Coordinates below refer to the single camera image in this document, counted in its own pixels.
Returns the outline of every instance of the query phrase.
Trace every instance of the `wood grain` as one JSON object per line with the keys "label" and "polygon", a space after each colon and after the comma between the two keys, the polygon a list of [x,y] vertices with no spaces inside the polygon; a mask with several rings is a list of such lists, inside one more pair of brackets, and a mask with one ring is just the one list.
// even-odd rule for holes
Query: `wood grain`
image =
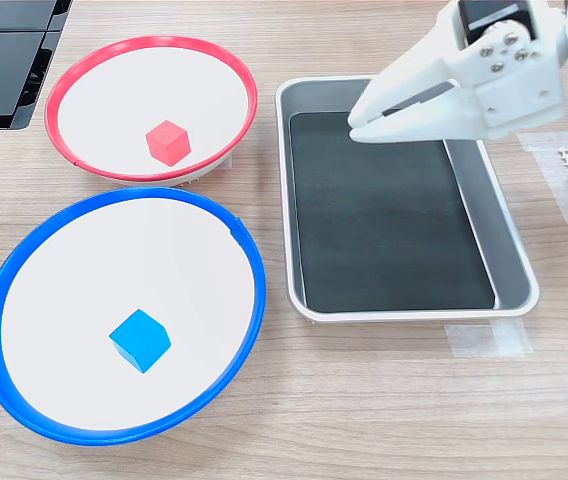
{"label": "wood grain", "polygon": [[[489,152],[542,287],[539,307],[525,319],[534,354],[456,359],[440,324],[313,326],[286,298],[276,88],[297,76],[378,72],[426,33],[443,3],[74,5],[32,125],[0,132],[0,265],[58,210],[118,188],[51,146],[43,107],[55,80],[113,41],[193,35],[239,55],[259,85],[258,118],[233,169],[192,190],[230,208],[256,238],[267,312],[233,383],[195,418],[155,438],[73,447],[30,432],[0,407],[0,479],[568,480],[568,227],[515,137],[489,144]],[[545,130],[568,130],[568,117]]]}

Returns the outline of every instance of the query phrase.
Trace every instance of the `cube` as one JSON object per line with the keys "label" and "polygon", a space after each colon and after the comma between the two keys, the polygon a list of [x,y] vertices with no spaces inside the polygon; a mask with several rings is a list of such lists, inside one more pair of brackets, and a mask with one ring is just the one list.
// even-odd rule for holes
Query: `cube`
{"label": "cube", "polygon": [[169,167],[174,166],[191,153],[191,144],[186,130],[168,120],[146,134],[146,143],[148,143],[153,158]]}
{"label": "cube", "polygon": [[120,355],[142,373],[171,346],[166,329],[142,310],[124,320],[110,338]]}

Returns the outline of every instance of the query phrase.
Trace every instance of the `tray rim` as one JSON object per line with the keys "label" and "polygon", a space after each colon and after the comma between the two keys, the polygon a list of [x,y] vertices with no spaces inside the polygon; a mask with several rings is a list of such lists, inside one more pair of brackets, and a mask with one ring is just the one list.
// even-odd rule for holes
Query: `tray rim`
{"label": "tray rim", "polygon": [[[284,250],[285,250],[285,269],[286,269],[286,287],[289,301],[307,320],[314,323],[327,324],[348,324],[348,323],[400,323],[400,322],[432,322],[432,321],[450,321],[450,320],[475,320],[475,319],[496,319],[496,318],[517,318],[522,317],[533,310],[540,300],[540,287],[535,276],[533,266],[529,260],[526,248],[521,236],[515,225],[515,221],[508,209],[508,203],[502,192],[497,175],[490,162],[488,152],[484,142],[477,141],[477,147],[480,157],[484,162],[488,172],[490,183],[493,187],[497,202],[507,225],[507,229],[511,240],[517,251],[518,258],[522,263],[522,267],[526,273],[526,279],[529,283],[530,291],[528,298],[522,305],[512,309],[491,309],[491,310],[416,310],[416,311],[388,311],[388,312],[341,312],[341,313],[320,313],[316,312],[306,305],[298,297],[295,290],[295,278],[293,274],[293,241],[290,226],[291,212],[289,207],[288,194],[288,174],[286,168],[286,144],[285,144],[285,126],[283,118],[282,97],[284,93],[291,87],[301,83],[313,82],[344,82],[350,80],[372,80],[373,75],[331,75],[331,76],[306,76],[297,77],[284,82],[275,93],[275,110],[277,116],[278,130],[278,156],[280,168],[280,195],[282,203],[282,225],[284,229]],[[447,154],[450,155],[448,141],[444,140],[444,147]]]}

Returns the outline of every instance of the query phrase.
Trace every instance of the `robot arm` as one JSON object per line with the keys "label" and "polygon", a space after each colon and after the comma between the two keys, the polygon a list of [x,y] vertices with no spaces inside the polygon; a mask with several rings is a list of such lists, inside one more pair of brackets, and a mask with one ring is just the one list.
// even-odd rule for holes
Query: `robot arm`
{"label": "robot arm", "polygon": [[[452,0],[435,27],[374,78],[349,116],[353,140],[498,139],[565,114],[568,19],[547,0]],[[393,107],[438,84],[454,88]]]}

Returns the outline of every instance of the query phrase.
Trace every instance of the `screw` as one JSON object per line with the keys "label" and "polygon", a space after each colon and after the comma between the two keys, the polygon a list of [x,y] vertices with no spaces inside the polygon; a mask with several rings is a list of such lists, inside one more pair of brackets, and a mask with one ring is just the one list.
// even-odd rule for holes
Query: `screw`
{"label": "screw", "polygon": [[515,54],[515,60],[517,60],[518,62],[521,62],[522,60],[525,60],[528,57],[528,52],[524,49],[519,50],[516,54]]}
{"label": "screw", "polygon": [[517,41],[520,38],[513,32],[506,34],[506,36],[504,37],[504,43],[506,45],[513,45],[515,43],[517,43]]}
{"label": "screw", "polygon": [[482,50],[480,50],[480,55],[483,57],[490,57],[491,55],[493,55],[494,51],[495,49],[493,48],[493,45],[487,45]]}

